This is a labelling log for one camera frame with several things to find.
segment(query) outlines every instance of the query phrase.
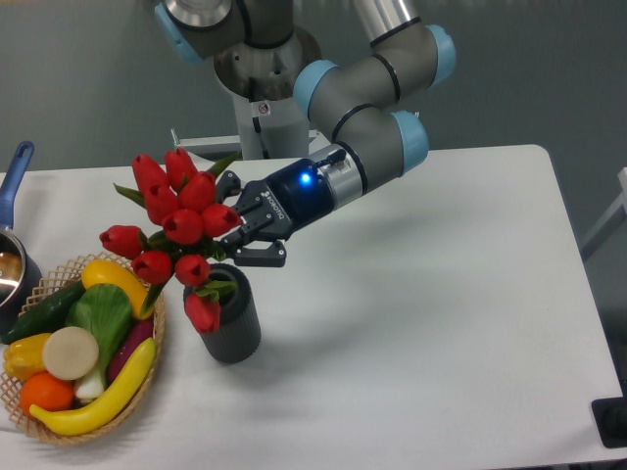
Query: purple eggplant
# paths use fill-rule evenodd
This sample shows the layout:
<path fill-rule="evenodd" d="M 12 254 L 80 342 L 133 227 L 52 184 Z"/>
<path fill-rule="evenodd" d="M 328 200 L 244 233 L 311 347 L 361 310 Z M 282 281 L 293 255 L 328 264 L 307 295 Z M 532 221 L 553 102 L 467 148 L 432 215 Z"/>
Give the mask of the purple eggplant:
<path fill-rule="evenodd" d="M 121 369 L 124 367 L 130 355 L 135 351 L 135 349 L 141 345 L 144 340 L 153 337 L 153 319 L 142 320 L 137 322 L 128 332 L 128 335 L 124 339 L 123 343 L 120 346 L 114 358 L 111 359 L 109 363 L 109 369 L 107 371 L 107 378 L 109 379 L 109 383 L 111 384 L 118 374 L 120 374 Z"/>

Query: yellow pepper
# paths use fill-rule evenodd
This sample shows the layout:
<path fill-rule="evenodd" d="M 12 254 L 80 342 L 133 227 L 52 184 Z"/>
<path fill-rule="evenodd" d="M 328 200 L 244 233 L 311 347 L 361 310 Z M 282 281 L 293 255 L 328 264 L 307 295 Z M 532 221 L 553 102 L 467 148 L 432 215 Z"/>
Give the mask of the yellow pepper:
<path fill-rule="evenodd" d="M 156 354 L 155 340 L 148 338 L 133 351 L 116 380 L 95 401 L 67 411 L 46 411 L 32 404 L 30 414 L 62 436 L 95 431 L 118 416 L 130 402 L 150 372 Z"/>
<path fill-rule="evenodd" d="M 7 374 L 20 380 L 28 380 L 34 374 L 46 370 L 41 352 L 48 338 L 50 333 L 29 336 L 15 341 L 5 349 L 2 356 Z"/>
<path fill-rule="evenodd" d="M 116 262 L 95 259 L 83 268 L 80 280 L 85 289 L 96 284 L 114 284 L 120 287 L 130 300 L 132 315 L 136 320 L 146 320 L 153 314 L 151 308 L 143 317 L 140 316 L 141 306 L 148 295 L 148 291 L 132 272 Z"/>

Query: green cucumber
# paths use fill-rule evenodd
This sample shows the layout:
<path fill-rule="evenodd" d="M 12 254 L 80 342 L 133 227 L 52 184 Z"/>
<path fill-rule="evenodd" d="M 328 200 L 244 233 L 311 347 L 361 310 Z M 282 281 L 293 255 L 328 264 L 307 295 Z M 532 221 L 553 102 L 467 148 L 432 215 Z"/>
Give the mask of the green cucumber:
<path fill-rule="evenodd" d="M 23 315 L 18 317 L 13 328 L 0 336 L 0 342 L 5 345 L 38 335 L 39 333 L 52 333 L 63 328 L 70 307 L 82 297 L 85 288 L 80 280 L 68 284 L 55 293 L 33 305 Z"/>

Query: saucepan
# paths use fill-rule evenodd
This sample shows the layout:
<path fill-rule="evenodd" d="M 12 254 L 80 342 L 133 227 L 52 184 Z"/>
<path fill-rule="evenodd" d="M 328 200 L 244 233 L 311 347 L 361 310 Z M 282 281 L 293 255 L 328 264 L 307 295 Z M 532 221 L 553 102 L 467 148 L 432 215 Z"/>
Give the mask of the saucepan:
<path fill-rule="evenodd" d="M 41 279 L 39 267 L 12 232 L 16 194 L 33 152 L 31 142 L 18 146 L 0 186 L 0 335 L 13 327 Z"/>

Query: wicker basket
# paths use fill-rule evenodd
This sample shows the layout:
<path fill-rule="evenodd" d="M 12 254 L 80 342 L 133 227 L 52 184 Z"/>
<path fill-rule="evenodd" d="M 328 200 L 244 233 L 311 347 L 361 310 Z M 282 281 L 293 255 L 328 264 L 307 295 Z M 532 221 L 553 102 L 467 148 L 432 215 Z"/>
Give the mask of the wicker basket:
<path fill-rule="evenodd" d="M 109 259 L 130 270 L 130 262 L 127 259 L 117 257 L 110 253 L 88 255 L 86 257 L 72 259 L 68 261 L 66 265 L 58 266 L 56 270 L 48 273 L 48 277 L 41 279 L 39 286 L 32 290 L 32 295 L 26 300 L 26 304 L 22 308 L 22 313 L 45 297 L 56 292 L 61 287 L 79 280 L 82 269 L 94 259 Z M 22 413 L 22 409 L 20 408 L 20 390 L 22 389 L 22 382 L 14 377 L 9 377 L 6 372 L 2 371 L 2 374 L 0 374 L 0 400 L 4 402 L 5 408 L 9 411 L 9 419 L 27 436 L 37 438 L 43 443 L 56 446 L 70 446 L 85 443 L 116 429 L 120 423 L 137 408 L 152 385 L 165 333 L 166 316 L 164 310 L 164 296 L 161 294 L 155 303 L 154 313 L 155 326 L 153 337 L 157 345 L 155 361 L 140 389 L 113 421 L 95 431 L 79 436 L 66 437 L 53 433 L 41 422 L 36 419 L 28 418 Z"/>

